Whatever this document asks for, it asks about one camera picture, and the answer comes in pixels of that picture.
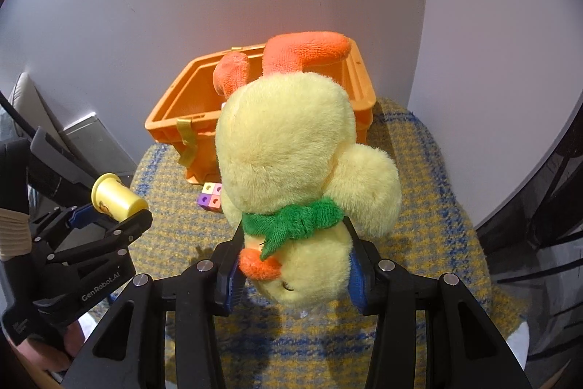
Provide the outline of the person's left hand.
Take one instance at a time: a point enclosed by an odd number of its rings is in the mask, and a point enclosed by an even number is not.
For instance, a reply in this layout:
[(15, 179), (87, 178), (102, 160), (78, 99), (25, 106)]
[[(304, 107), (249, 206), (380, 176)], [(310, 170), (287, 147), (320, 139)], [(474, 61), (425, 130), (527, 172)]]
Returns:
[(12, 347), (19, 351), (36, 367), (50, 372), (60, 372), (70, 367), (74, 359), (85, 343), (85, 336), (78, 321), (67, 327), (63, 337), (64, 351), (50, 347), (46, 343), (37, 340), (26, 339), (18, 346), (12, 343)]

